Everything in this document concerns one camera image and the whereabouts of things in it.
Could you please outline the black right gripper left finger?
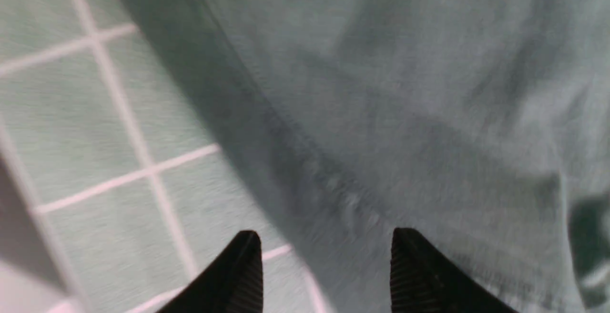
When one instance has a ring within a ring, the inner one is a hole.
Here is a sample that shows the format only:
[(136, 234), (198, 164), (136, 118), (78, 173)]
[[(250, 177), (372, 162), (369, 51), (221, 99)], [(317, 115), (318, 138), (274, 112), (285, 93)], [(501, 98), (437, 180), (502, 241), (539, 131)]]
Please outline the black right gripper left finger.
[(261, 313), (264, 308), (261, 239), (238, 232), (226, 248), (160, 313)]

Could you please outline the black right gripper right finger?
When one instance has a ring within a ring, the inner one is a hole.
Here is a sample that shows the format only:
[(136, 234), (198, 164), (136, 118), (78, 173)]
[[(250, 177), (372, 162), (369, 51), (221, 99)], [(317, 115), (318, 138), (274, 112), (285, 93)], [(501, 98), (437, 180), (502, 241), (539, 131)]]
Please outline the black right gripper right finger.
[(421, 233), (395, 228), (391, 246), (393, 313), (514, 313), (445, 257)]

